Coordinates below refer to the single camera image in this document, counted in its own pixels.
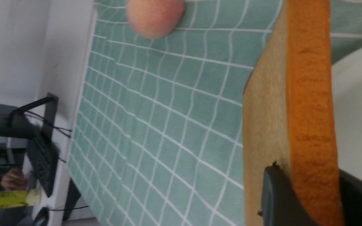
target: green grid mat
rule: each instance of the green grid mat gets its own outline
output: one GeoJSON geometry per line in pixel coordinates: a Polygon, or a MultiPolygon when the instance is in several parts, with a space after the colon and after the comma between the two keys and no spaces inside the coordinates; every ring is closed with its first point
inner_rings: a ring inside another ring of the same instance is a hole
{"type": "MultiPolygon", "coordinates": [[[[242,93],[281,0],[186,2],[168,37],[98,11],[68,169],[102,225],[242,226],[242,93]]],[[[333,61],[362,47],[362,4],[332,0],[333,61]]]]}

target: keyboard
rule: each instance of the keyboard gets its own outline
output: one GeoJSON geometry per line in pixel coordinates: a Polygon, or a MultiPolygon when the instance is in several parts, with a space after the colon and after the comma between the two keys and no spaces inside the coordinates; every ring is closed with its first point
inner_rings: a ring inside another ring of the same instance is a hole
{"type": "Polygon", "coordinates": [[[27,141],[26,151],[34,175],[41,183],[47,197],[50,197],[54,189],[58,164],[58,148],[47,141],[40,129],[35,127],[35,137],[33,140],[27,141]]]}

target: yellow container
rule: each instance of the yellow container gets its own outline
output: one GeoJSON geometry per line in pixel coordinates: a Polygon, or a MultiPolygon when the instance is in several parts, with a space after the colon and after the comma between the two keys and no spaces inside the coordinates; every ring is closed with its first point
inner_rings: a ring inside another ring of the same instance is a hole
{"type": "Polygon", "coordinates": [[[36,206],[41,201],[41,190],[0,191],[0,209],[36,206]]]}

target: black cable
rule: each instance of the black cable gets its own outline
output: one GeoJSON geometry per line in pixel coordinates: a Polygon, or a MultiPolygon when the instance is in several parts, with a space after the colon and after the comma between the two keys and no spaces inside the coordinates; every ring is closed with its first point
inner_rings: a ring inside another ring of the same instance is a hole
{"type": "Polygon", "coordinates": [[[34,119],[38,119],[38,120],[42,120],[43,122],[45,122],[47,125],[53,127],[54,129],[56,129],[58,132],[62,133],[64,136],[68,137],[68,138],[71,138],[71,135],[69,134],[66,134],[64,131],[62,130],[67,130],[69,132],[71,132],[72,130],[68,130],[68,129],[64,129],[64,128],[61,128],[61,127],[56,127],[54,125],[52,125],[52,123],[50,123],[49,121],[45,120],[43,117],[39,117],[39,116],[32,116],[32,115],[27,115],[25,114],[25,116],[28,116],[28,117],[32,117],[34,119]]]}
{"type": "Polygon", "coordinates": [[[86,207],[89,207],[89,206],[82,206],[82,207],[72,208],[72,209],[49,209],[49,211],[55,211],[55,212],[58,212],[58,211],[66,211],[66,210],[83,209],[83,208],[86,208],[86,207]]]}
{"type": "Polygon", "coordinates": [[[58,159],[61,160],[63,163],[66,163],[66,161],[64,159],[62,159],[60,157],[58,159]]]}
{"type": "Polygon", "coordinates": [[[56,127],[56,126],[54,126],[53,123],[51,123],[50,121],[46,120],[43,116],[41,116],[41,115],[39,115],[39,114],[36,114],[36,113],[34,113],[34,112],[32,112],[32,111],[27,110],[26,113],[32,114],[32,115],[34,115],[34,116],[39,117],[40,119],[43,119],[43,121],[45,121],[47,125],[52,126],[52,127],[56,128],[56,129],[60,129],[60,130],[65,130],[65,131],[68,131],[68,132],[72,132],[72,130],[70,130],[70,129],[66,129],[66,128],[63,128],[63,127],[56,127]]]}

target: person's hand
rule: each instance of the person's hand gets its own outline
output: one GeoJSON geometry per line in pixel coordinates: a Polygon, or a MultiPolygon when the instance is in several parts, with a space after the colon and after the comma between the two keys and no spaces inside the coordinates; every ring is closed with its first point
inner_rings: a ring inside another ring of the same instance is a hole
{"type": "Polygon", "coordinates": [[[25,190],[27,188],[27,180],[21,169],[14,168],[4,175],[1,185],[6,191],[25,190]]]}

